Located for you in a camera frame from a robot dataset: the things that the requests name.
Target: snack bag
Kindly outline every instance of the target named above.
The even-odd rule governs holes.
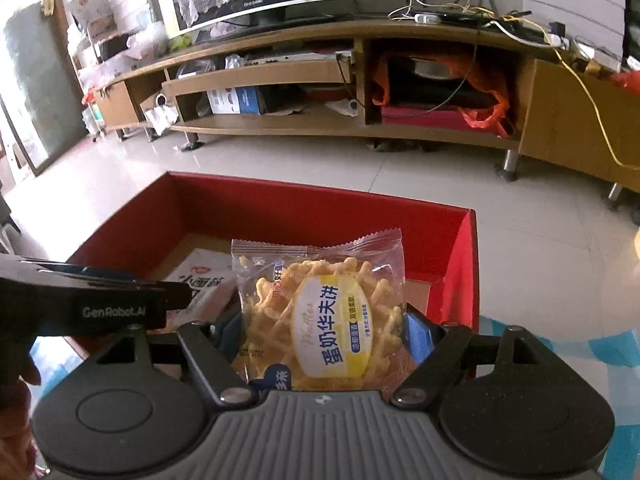
[[[294,390],[376,389],[404,351],[400,229],[328,248],[234,240],[248,381],[271,365]]]

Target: white floor tile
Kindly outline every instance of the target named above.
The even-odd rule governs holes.
[[[588,250],[478,224],[480,312],[555,340],[602,336]]]
[[[472,208],[479,221],[586,248],[572,181],[529,171],[507,183],[495,174],[500,154],[449,146],[436,153],[393,153],[371,190]],[[558,180],[564,190],[555,188]]]
[[[611,212],[607,184],[531,159],[500,180],[503,153],[446,146],[376,153],[363,139],[209,137],[191,153],[169,134],[87,143],[7,194],[23,227],[21,254],[67,259],[109,216],[165,171],[226,174],[370,190],[473,208],[481,313],[556,340],[640,327],[640,262],[628,208]]]

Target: red plastic bag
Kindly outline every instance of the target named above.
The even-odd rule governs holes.
[[[466,78],[469,84],[481,92],[491,94],[497,103],[486,110],[476,110],[459,108],[465,118],[466,123],[472,128],[488,129],[495,127],[501,137],[509,137],[509,134],[502,126],[502,120],[507,115],[509,109],[509,91],[504,72],[498,67],[485,63],[482,66],[475,63],[469,71],[473,57],[466,50],[447,45],[444,47],[433,47],[430,50],[393,51],[384,53],[378,60],[378,65],[374,70],[373,81],[380,88],[374,92],[373,103],[379,106],[386,106],[390,101],[389,72],[387,59],[391,56],[417,57],[419,59],[434,60],[450,67],[451,71],[458,77]]]
[[[631,92],[632,94],[640,94],[640,72],[621,72],[609,77],[615,86]]]

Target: screw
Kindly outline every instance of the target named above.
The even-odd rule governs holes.
[[[220,400],[227,404],[242,404],[247,402],[252,397],[252,391],[248,388],[241,388],[240,386],[234,386],[233,388],[227,388],[220,395]]]
[[[404,388],[396,393],[396,401],[407,406],[420,404],[425,400],[427,400],[427,394],[420,388]]]

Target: tv stand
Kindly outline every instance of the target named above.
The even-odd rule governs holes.
[[[198,136],[221,134],[451,142],[503,150],[505,157],[500,165],[500,175],[505,180],[516,177],[518,155],[526,155],[640,192],[640,172],[617,167],[602,139],[587,96],[576,84],[574,76],[558,65],[555,55],[547,49],[523,45],[490,30],[442,24],[417,25],[385,19],[337,20],[320,25],[288,27],[301,22],[279,23],[273,15],[257,19],[262,24],[242,31],[250,37],[193,46],[123,74],[107,89],[97,91],[96,101],[106,129],[148,126],[140,103],[151,94],[163,91],[175,98],[180,113],[180,121],[173,124],[171,130],[186,134],[191,149],[199,145]],[[256,34],[265,29],[270,32]],[[306,44],[309,49],[326,44],[328,48],[335,49],[339,44],[350,43],[353,45],[353,60],[289,60],[217,70],[183,79],[176,77],[178,67],[194,59],[261,52],[274,46],[283,50],[303,50]],[[434,43],[457,44],[468,52],[477,43],[483,52],[492,54],[492,59],[504,59],[501,67],[511,88],[509,117],[514,129],[512,137],[498,137],[481,130],[385,123],[380,109],[372,102],[372,80],[380,52],[390,48],[410,52],[420,49],[421,45],[429,48]],[[581,78],[598,103],[605,123],[613,121],[609,135],[613,145],[618,147],[616,151],[624,155],[625,162],[640,160],[636,135],[640,106],[638,96],[607,81],[589,76]],[[358,106],[356,117],[341,115],[322,103],[313,102],[297,113],[284,116],[216,114],[199,117],[197,114],[197,104],[203,92],[212,88],[286,84],[340,87],[345,82],[351,85],[351,92],[365,105],[364,108]]]

